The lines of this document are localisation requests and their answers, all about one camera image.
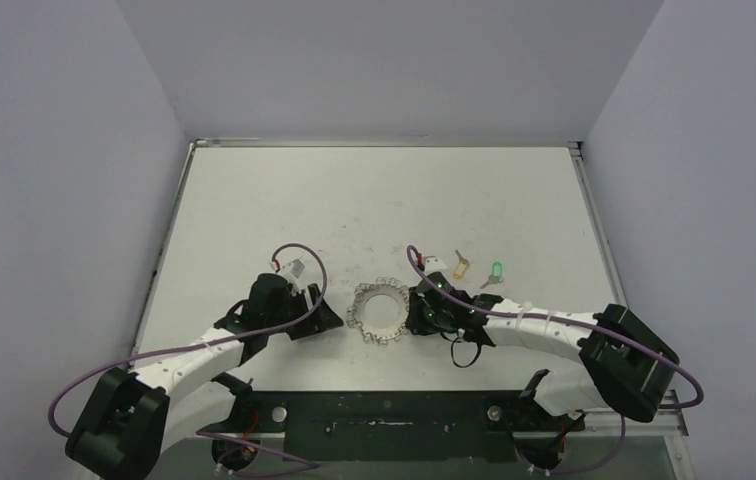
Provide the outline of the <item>metal disc with key rings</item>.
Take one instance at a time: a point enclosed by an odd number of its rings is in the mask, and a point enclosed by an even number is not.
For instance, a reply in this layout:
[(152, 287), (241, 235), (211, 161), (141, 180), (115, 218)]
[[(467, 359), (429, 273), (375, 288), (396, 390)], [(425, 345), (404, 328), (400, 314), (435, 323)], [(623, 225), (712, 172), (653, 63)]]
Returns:
[(355, 287), (344, 321), (365, 343), (386, 346), (408, 333), (409, 313), (408, 287), (396, 278), (379, 277)]

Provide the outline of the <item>key with yellow tag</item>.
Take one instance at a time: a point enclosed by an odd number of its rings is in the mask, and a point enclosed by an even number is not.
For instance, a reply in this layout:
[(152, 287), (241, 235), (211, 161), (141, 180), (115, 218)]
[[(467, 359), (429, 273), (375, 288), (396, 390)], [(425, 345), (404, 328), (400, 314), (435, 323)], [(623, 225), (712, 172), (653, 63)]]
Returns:
[(454, 279), (463, 279), (470, 267), (470, 262), (459, 250), (455, 250), (455, 255), (457, 256), (457, 264), (453, 269), (452, 276)]

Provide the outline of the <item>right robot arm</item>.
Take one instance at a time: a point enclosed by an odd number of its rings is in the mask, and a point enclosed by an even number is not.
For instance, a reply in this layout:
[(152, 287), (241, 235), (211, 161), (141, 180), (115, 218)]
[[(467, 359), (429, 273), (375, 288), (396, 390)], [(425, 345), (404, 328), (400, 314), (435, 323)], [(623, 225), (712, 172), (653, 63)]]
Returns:
[(410, 288), (408, 330), (448, 335), (477, 348), (517, 347), (575, 364), (558, 373), (543, 368), (519, 402), (522, 421), (542, 429), (557, 417), (609, 408), (649, 423), (663, 409), (678, 355), (629, 308), (609, 304), (600, 312), (566, 313), (451, 286), (433, 272)]

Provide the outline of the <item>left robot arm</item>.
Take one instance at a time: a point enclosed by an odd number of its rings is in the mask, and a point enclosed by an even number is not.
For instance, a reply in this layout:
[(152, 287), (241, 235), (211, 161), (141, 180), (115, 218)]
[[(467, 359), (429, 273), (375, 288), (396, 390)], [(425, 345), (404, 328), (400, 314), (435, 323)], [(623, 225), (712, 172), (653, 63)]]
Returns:
[(342, 327), (319, 285), (299, 287), (291, 274), (263, 273), (195, 342), (168, 350), (138, 370), (109, 367), (98, 379), (65, 444), (66, 455), (102, 479), (144, 479), (168, 437), (180, 439), (203, 421), (179, 422), (178, 407), (214, 381), (234, 386), (229, 371), (286, 334), (295, 341)]

